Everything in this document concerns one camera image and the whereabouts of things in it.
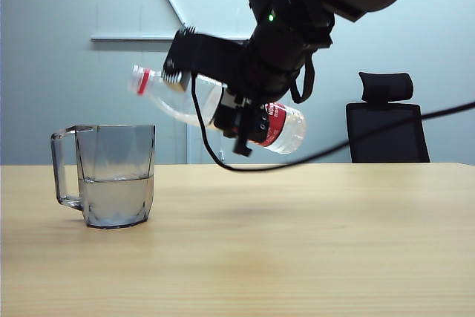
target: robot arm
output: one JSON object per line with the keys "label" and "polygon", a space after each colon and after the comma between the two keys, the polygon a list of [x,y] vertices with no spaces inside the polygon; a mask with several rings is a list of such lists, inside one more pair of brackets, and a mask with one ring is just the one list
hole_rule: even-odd
{"label": "robot arm", "polygon": [[[239,44],[195,33],[177,32],[163,73],[202,73],[227,84],[214,124],[225,136],[236,137],[234,151],[248,156],[247,140],[264,141],[263,105],[291,92],[296,103],[312,93],[312,55],[332,44],[334,14],[357,21],[396,0],[249,0],[257,25],[250,39]],[[304,66],[303,90],[295,80]]]}

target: pitcher handle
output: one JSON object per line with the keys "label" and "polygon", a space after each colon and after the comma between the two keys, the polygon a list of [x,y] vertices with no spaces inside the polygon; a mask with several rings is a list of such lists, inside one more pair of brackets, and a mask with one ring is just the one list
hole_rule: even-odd
{"label": "pitcher handle", "polygon": [[62,150],[62,138],[76,133],[76,126],[51,134],[51,154],[53,156],[54,185],[56,199],[64,206],[82,211],[80,197],[68,195],[66,190],[65,158]]}

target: chair backrest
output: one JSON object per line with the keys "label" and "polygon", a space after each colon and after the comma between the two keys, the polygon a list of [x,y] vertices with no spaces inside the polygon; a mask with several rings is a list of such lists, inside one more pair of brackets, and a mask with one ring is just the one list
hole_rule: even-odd
{"label": "chair backrest", "polygon": [[[406,73],[377,75],[360,73],[363,100],[347,105],[347,130],[354,163],[428,163],[429,154],[421,121],[414,104],[388,103],[410,99],[413,85]],[[392,123],[413,119],[362,140],[358,137]]]}

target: clear pitcher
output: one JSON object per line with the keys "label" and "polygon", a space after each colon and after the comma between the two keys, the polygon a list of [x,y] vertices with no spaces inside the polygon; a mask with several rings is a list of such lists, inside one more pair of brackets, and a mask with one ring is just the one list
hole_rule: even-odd
{"label": "clear pitcher", "polygon": [[[75,136],[79,196],[66,190],[62,138]],[[88,226],[110,229],[148,218],[154,196],[154,125],[75,125],[51,135],[56,198]]]}

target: chair headrest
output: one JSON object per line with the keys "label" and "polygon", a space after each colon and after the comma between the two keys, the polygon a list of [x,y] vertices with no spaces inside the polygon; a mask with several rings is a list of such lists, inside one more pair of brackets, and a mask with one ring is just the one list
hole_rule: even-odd
{"label": "chair headrest", "polygon": [[407,73],[360,72],[363,81],[363,97],[369,103],[387,103],[407,100],[413,96],[413,81]]}

